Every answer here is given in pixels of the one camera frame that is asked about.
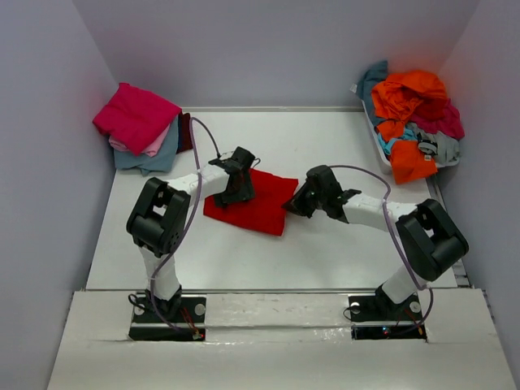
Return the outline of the red t shirt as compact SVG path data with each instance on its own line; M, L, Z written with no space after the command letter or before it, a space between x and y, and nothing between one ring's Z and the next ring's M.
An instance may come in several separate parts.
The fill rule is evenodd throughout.
M255 169L251 169L249 173L255 191L253 199L221 208L216 206L213 197L207 197L203 214L238 228L282 236L287 213L283 204L295 193L298 179Z

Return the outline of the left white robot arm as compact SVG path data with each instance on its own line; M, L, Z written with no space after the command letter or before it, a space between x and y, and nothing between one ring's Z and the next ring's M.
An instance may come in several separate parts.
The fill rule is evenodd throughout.
M147 302L141 305L161 320L172 321L180 308L182 288L174 252L180 247L201 200L210 197L220 209L254 198L249 169L255 156L237 147L214 158L193 174L145 182L128 218L126 230L143 257L148 278Z

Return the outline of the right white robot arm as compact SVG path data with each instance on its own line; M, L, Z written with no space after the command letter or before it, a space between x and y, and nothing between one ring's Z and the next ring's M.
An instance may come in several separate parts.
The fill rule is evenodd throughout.
M395 321L416 293L426 290L469 251L469 244L435 199L420 203L389 201L357 189L344 189L331 166L310 169L304 184L284 203L294 215L311 218L321 210L338 222L387 232L401 267L373 294L350 300L344 310L355 323Z

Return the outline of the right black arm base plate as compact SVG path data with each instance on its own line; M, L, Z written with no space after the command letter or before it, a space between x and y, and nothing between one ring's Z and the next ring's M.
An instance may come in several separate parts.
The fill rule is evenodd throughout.
M389 309L376 305L375 295L349 297L344 317L352 323L354 340L426 340L423 311L417 295Z

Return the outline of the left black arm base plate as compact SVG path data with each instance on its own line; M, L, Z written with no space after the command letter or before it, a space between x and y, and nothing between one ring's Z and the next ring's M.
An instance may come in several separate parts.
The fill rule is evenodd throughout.
M173 315L157 316L144 293L128 296L132 319L128 337L134 341L204 342L206 340L206 297L184 295Z

